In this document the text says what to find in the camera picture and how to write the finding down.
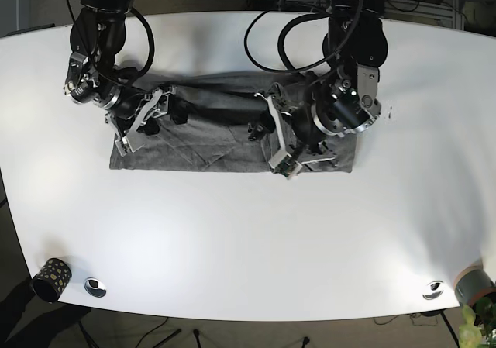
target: white tabletop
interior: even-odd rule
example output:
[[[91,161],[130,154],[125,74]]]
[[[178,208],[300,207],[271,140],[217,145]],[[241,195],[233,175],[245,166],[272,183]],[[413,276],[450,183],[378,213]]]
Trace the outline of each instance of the white tabletop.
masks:
[[[254,70],[243,34],[256,13],[149,17],[152,72]],[[250,46],[282,68],[273,13]],[[129,19],[119,61],[144,62]],[[326,22],[288,37],[295,64],[322,57]],[[496,275],[496,40],[384,21],[380,120],[352,174],[111,171],[104,112],[64,96],[70,27],[0,40],[0,167],[31,275],[49,257],[73,281],[61,301],[196,319],[291,321],[396,315],[456,305],[450,283],[484,256]],[[108,289],[88,295],[86,277]]]

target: cup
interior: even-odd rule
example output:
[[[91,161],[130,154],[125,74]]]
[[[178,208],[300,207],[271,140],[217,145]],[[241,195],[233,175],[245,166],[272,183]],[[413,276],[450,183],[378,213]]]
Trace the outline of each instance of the cup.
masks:
[[[51,258],[33,277],[31,288],[41,300],[54,303],[59,300],[71,278],[68,265],[60,259]]]

